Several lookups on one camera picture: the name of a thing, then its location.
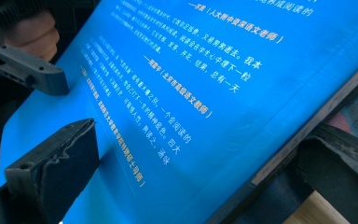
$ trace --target hand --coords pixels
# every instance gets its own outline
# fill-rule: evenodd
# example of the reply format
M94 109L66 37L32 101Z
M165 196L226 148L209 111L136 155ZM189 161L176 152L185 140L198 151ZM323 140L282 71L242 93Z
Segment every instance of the hand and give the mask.
M60 40L55 20L47 10L19 21L4 31L4 43L50 61L57 53Z

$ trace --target wooden surface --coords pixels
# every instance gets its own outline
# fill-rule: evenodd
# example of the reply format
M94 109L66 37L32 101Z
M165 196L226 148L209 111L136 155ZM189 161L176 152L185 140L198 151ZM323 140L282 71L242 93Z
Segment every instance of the wooden surface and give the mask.
M314 191L284 224L346 224L349 223L322 195Z

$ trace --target blue surface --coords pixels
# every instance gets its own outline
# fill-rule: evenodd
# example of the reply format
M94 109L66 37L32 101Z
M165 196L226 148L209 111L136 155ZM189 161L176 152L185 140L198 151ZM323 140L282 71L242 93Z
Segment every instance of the blue surface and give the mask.
M271 2L102 1L58 61L70 93L7 123L0 185L93 117L101 166L63 223L205 221L358 69L358 1Z

